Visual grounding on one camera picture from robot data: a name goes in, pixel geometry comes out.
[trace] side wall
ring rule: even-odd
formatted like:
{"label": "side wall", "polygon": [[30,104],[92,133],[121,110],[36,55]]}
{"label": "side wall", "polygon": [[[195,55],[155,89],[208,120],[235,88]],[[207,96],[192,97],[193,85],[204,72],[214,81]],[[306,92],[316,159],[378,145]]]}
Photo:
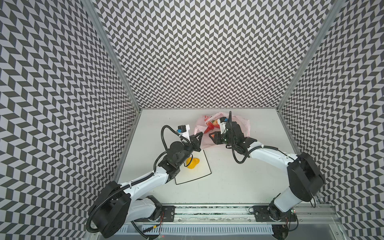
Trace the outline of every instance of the side wall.
{"label": "side wall", "polygon": [[333,0],[93,0],[142,108],[276,107]]}
{"label": "side wall", "polygon": [[283,110],[351,239],[384,239],[383,27],[383,1],[346,1]]}
{"label": "side wall", "polygon": [[79,0],[0,1],[0,239],[81,237],[135,114]]}

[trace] pink plastic bag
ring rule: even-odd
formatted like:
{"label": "pink plastic bag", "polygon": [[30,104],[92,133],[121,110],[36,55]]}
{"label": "pink plastic bag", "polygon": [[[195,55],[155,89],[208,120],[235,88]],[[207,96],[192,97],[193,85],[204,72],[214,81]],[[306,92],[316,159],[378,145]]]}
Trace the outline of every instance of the pink plastic bag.
{"label": "pink plastic bag", "polygon": [[[209,117],[207,120],[204,120],[205,116],[201,116],[196,122],[194,134],[197,134],[198,132],[204,132],[208,127],[206,124],[207,122],[217,120],[221,117],[228,118],[229,113],[219,112],[219,113]],[[249,137],[249,132],[250,132],[250,128],[251,128],[251,126],[249,124],[249,120],[247,120],[241,116],[232,115],[232,121],[237,122],[237,124],[240,125],[241,131],[244,133],[244,137]],[[202,150],[209,148],[209,147],[212,147],[212,146],[216,146],[216,144],[214,144],[212,139],[210,139],[210,137],[209,137],[210,133],[216,132],[216,131],[220,131],[220,128],[214,128],[213,130],[211,130],[211,131],[209,131],[203,135],[203,138],[201,139],[201,145],[200,145],[200,148]]]}

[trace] robotic arm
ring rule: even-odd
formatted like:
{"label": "robotic arm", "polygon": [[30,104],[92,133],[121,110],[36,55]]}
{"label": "robotic arm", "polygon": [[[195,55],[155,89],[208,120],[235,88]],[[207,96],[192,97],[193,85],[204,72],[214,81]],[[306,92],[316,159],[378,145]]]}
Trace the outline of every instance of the robotic arm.
{"label": "robotic arm", "polygon": [[[269,204],[268,214],[272,220],[279,221],[285,218],[285,214],[291,210],[291,207],[301,201],[309,202],[324,185],[324,176],[308,154],[285,153],[276,147],[265,146],[256,139],[244,137],[240,126],[232,122],[231,112],[228,118],[220,118],[218,123],[220,131],[211,133],[209,137],[215,144],[225,144],[226,148],[232,149],[237,163],[244,163],[248,157],[256,158],[280,168],[288,175],[289,187]],[[168,148],[163,135],[165,128],[178,135],[181,141],[173,142]],[[161,204],[153,196],[143,199],[140,197],[172,180],[192,152],[201,151],[203,133],[189,136],[188,130],[189,125],[179,126],[177,131],[164,126],[161,129],[161,139],[165,151],[156,159],[153,171],[130,182],[117,184],[112,181],[107,184],[88,211],[87,231],[100,231],[104,238],[108,238],[115,234],[125,222],[131,221],[135,226],[133,221],[139,218],[157,221],[160,218]],[[241,161],[237,160],[235,151],[244,155]],[[97,228],[90,226],[91,221]]]}

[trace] black mounting plate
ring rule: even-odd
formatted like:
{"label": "black mounting plate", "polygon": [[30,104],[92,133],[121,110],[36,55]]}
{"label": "black mounting plate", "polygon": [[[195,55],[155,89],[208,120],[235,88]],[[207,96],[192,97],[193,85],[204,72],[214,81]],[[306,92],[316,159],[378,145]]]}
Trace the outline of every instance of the black mounting plate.
{"label": "black mounting plate", "polygon": [[286,222],[285,217],[288,218],[288,221],[291,219],[291,222],[296,222],[296,216],[291,213],[291,211],[287,211],[283,213],[283,217],[280,221],[274,221],[269,217],[268,205],[265,206],[252,206],[253,215],[256,218],[257,222]]}
{"label": "black mounting plate", "polygon": [[[175,206],[161,206],[161,212],[164,213],[163,222],[173,222],[175,217]],[[135,222],[152,222],[147,218],[139,218]]]}

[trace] yellow bell pepper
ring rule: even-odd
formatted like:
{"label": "yellow bell pepper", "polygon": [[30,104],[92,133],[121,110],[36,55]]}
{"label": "yellow bell pepper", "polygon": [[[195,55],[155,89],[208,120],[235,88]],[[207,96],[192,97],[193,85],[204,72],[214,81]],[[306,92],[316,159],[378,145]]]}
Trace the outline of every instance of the yellow bell pepper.
{"label": "yellow bell pepper", "polygon": [[[189,157],[189,158],[187,158],[187,160],[185,161],[185,164],[188,165],[190,161],[191,161],[191,158]],[[192,168],[196,167],[196,165],[197,165],[199,162],[200,162],[200,160],[199,160],[198,158],[195,158],[195,157],[194,157],[194,158],[192,159],[191,164],[190,164],[187,168],[192,169]]]}

